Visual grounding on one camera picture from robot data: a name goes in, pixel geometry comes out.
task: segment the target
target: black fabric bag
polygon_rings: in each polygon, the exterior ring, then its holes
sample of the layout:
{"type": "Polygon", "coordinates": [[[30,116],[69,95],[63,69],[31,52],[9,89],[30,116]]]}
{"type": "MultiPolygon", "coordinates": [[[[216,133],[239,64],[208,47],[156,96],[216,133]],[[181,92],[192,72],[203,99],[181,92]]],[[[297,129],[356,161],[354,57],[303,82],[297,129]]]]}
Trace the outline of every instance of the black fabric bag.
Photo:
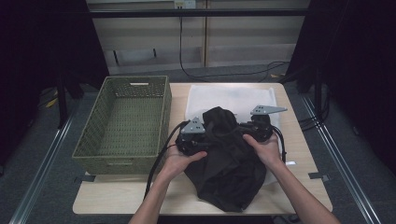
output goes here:
{"type": "Polygon", "coordinates": [[[237,130],[229,110],[215,107],[203,114],[207,156],[191,163],[185,174],[200,199],[225,212],[245,210],[262,187],[265,165],[237,130]]]}

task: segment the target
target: basket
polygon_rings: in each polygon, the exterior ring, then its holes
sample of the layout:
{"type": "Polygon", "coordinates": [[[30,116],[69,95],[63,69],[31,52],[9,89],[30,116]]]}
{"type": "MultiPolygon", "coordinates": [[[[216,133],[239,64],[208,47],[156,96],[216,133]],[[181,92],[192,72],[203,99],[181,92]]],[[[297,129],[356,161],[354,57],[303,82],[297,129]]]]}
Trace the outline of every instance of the basket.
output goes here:
{"type": "Polygon", "coordinates": [[[148,174],[167,139],[171,102],[168,77],[107,77],[73,160],[91,175],[148,174]]]}

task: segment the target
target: wooden table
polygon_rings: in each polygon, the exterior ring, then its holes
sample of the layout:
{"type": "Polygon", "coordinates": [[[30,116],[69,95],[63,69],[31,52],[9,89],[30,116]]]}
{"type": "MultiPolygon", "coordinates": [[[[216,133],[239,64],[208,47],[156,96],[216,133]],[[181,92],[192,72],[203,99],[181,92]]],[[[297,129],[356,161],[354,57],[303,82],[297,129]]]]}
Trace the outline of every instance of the wooden table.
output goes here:
{"type": "MultiPolygon", "coordinates": [[[[280,113],[280,129],[285,138],[287,161],[295,161],[289,169],[303,185],[332,211],[332,203],[321,179],[310,179],[308,173],[317,172],[308,145],[282,85],[277,83],[202,83],[222,87],[249,87],[268,90],[273,88],[278,106],[288,111],[280,113]]],[[[172,112],[169,130],[182,120],[187,104],[190,83],[171,83],[172,112]]],[[[98,175],[94,182],[82,182],[73,211],[81,215],[133,214],[143,200],[147,175],[98,175]]],[[[163,202],[163,215],[280,215],[294,214],[287,196],[278,183],[263,186],[243,214],[225,213],[214,205],[197,198],[194,185],[184,175],[170,184],[163,202]]]]}

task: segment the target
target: person's right hand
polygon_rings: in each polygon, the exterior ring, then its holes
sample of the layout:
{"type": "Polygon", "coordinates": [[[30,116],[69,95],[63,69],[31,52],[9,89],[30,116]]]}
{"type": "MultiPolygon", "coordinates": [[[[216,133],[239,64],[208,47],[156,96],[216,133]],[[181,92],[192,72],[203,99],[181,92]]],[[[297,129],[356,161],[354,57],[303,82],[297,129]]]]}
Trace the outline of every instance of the person's right hand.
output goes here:
{"type": "Polygon", "coordinates": [[[257,142],[256,139],[249,134],[244,134],[243,138],[249,145],[254,147],[262,163],[270,169],[272,169],[275,164],[282,161],[280,159],[279,145],[275,133],[271,135],[270,139],[262,143],[257,142]]]}

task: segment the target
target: hand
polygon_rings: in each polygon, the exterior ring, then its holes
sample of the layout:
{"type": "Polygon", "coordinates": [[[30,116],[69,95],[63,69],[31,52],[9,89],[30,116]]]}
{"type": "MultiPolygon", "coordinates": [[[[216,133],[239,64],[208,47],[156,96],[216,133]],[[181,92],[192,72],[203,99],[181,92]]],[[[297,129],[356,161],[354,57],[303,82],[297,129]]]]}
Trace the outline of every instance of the hand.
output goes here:
{"type": "Polygon", "coordinates": [[[280,159],[279,145],[275,133],[271,135],[270,139],[262,143],[257,142],[256,139],[248,134],[244,134],[243,138],[249,145],[254,147],[262,163],[264,163],[270,169],[273,165],[277,164],[279,161],[282,161],[280,159]]]}
{"type": "Polygon", "coordinates": [[[190,163],[198,161],[206,155],[207,153],[205,151],[200,151],[192,156],[186,156],[178,151],[177,146],[172,144],[166,152],[166,161],[160,174],[165,175],[168,180],[171,180],[181,174],[190,163]]]}

